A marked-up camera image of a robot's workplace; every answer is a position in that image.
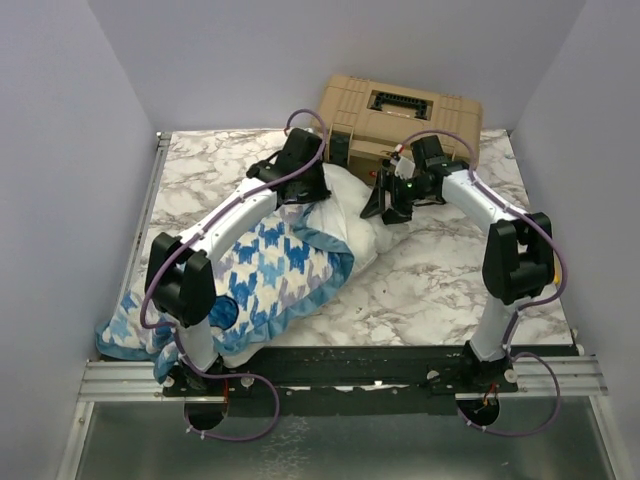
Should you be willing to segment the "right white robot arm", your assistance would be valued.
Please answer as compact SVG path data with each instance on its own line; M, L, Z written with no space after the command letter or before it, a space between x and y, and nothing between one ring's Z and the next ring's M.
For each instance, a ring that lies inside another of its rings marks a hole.
M474 358L459 367L461 383L481 391L495 379L492 363L508 356L519 312L538 304L554 280L552 226L546 214L513 206L483 182L474 155L448 157L440 134L437 129L413 134L388 152L360 216L380 216L393 225L411 220L420 201L451 204L485 235L482 279L488 300L469 341Z

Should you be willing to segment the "white pillow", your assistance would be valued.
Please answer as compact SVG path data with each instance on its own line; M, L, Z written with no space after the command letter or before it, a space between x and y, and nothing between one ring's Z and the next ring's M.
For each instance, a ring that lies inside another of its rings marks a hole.
M346 169L324 167L331 196L311 205L321 208L324 229L346 234L347 244L355 255L354 271L336 296L313 314L298 319L267 345L279 346L365 346L374 344L369 328L380 332L381 343L393 343L391 328L374 321L365 297L364 282L372 279L371 266L410 234L407 225L388 227L374 216L361 219L370 190Z

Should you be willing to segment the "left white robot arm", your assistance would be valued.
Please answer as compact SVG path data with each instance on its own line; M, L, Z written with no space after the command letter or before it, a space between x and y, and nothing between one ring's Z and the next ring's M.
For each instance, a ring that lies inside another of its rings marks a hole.
M235 376L214 364L208 320L217 299L214 264L278 207L327 198L321 166L327 142L326 129L289 130L282 149L251 165L233 194L187 234L161 233L152 242L140 323L147 330L173 331L178 361L188 368L186 382L195 392L210 394L220 380Z

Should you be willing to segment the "white pillowcase blue trim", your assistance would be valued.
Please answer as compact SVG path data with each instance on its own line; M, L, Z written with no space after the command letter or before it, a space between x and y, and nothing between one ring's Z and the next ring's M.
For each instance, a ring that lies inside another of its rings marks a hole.
M318 205L284 206L245 233L213 268L217 293L208 315L214 350L228 368L246 363L290 324L313 314L354 271L346 234L324 229ZM165 381L178 359L166 314L150 306L142 327L144 282L128 290L96 330L97 350L125 361L151 361Z

